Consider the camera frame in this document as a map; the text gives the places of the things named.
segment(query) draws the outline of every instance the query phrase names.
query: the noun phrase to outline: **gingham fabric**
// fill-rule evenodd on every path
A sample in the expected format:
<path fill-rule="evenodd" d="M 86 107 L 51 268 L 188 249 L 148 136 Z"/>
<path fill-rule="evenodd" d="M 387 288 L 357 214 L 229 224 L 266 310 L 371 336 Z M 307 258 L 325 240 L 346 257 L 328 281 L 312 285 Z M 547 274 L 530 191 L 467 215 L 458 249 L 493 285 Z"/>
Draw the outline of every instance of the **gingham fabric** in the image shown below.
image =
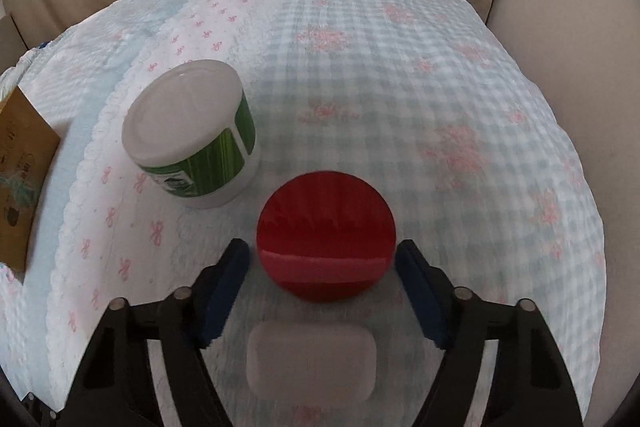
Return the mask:
<path fill-rule="evenodd" d="M 56 61 L 70 48 L 68 65 Z M 238 70 L 262 149 L 253 182 L 212 210 L 181 206 L 120 144 L 137 94 L 198 58 Z M 274 190 L 333 169 L 373 185 L 398 240 L 413 239 L 455 285 L 487 300 L 535 300 L 586 412 L 604 315 L 602 224 L 569 138 L 464 0 L 123 0 L 50 44 L 34 65 L 23 80 L 28 96 L 48 112 L 44 86 L 57 86 L 71 97 L 59 108 L 70 124 L 24 286 L 8 274 L 0 283 L 8 325 L 0 361 L 15 387 L 62 407 L 111 298 L 156 300 L 190 284 L 231 238 L 255 244 Z M 33 311 L 31 320 L 15 310 Z M 271 319 L 369 328 L 378 346 L 370 399 L 320 410 L 253 396 L 246 341 Z M 37 349 L 47 360 L 33 356 Z M 471 426 L 482 418 L 495 346 L 486 352 Z M 255 259 L 225 333 L 204 357 L 236 426 L 397 426 L 414 420 L 442 354 L 421 337 L 395 272 L 350 301 L 312 305 L 274 285 Z M 165 422 L 179 425 L 156 345 L 152 366 Z"/>

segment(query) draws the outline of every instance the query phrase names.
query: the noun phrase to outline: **cardboard box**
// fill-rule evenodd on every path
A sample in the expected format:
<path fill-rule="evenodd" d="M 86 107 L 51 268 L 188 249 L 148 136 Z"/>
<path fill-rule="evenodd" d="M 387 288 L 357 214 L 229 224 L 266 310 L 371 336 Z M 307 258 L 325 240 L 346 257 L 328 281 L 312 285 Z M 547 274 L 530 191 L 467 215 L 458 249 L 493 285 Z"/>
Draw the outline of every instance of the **cardboard box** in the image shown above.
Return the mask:
<path fill-rule="evenodd" d="M 0 263 L 26 268 L 44 178 L 60 138 L 17 87 L 0 102 Z"/>

